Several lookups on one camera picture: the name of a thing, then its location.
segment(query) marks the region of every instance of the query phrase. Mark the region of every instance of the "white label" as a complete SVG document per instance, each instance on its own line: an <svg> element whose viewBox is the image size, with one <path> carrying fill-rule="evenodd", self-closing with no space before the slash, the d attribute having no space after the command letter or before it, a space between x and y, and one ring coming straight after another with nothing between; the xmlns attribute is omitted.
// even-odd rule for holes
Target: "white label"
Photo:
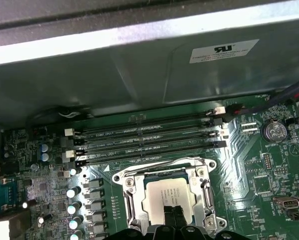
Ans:
<svg viewBox="0 0 299 240"><path fill-rule="evenodd" d="M249 53L259 39L225 43L215 46L194 48L189 60L190 64L242 57Z"/></svg>

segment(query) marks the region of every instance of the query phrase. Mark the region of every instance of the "motherboard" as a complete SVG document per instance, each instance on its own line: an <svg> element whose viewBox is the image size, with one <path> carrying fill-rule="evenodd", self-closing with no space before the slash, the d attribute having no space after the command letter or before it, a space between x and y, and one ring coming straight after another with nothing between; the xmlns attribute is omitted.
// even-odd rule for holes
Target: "motherboard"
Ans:
<svg viewBox="0 0 299 240"><path fill-rule="evenodd" d="M30 211L26 240L102 240L127 227L145 234L164 224L160 205L181 205L187 224L211 235L226 229L251 240L299 240L296 105L222 117L228 106L269 97L37 126L30 136L6 130L0 213Z"/></svg>

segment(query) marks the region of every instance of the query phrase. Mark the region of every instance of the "silver metal bracket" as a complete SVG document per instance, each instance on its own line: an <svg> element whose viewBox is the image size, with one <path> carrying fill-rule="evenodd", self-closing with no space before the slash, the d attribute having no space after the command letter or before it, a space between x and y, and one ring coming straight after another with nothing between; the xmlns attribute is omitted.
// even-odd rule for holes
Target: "silver metal bracket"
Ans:
<svg viewBox="0 0 299 240"><path fill-rule="evenodd" d="M172 161L161 161L134 165L114 174L114 183L122 185L128 228L144 235L150 226L149 215L143 209L146 198L145 178L149 174L184 171L187 174L189 191L195 195L192 206L194 223L213 236L227 227L227 221L217 217L209 173L217 167L211 159L184 157Z"/></svg>

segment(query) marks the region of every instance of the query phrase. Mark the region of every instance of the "cable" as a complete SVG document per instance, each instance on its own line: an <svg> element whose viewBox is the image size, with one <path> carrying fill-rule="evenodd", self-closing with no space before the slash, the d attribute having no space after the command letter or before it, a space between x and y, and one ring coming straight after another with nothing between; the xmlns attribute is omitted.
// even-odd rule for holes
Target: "cable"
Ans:
<svg viewBox="0 0 299 240"><path fill-rule="evenodd" d="M299 81L292 84L288 88L279 92L276 96L270 98L265 104L254 106L252 108L243 108L234 112L235 115L255 114L266 109L269 109L279 103L282 103L290 98L299 97Z"/></svg>

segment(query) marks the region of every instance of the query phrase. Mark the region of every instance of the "cpu socket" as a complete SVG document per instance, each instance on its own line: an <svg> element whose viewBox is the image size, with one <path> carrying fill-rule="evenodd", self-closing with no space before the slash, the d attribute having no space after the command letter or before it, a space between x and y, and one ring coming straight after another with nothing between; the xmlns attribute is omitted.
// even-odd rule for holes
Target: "cpu socket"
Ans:
<svg viewBox="0 0 299 240"><path fill-rule="evenodd" d="M164 225L164 206L181 206L188 225L205 228L214 235L226 228L217 217L209 172L214 160L185 157L134 165L114 174L114 183L122 185L128 228L144 235L149 226Z"/></svg>

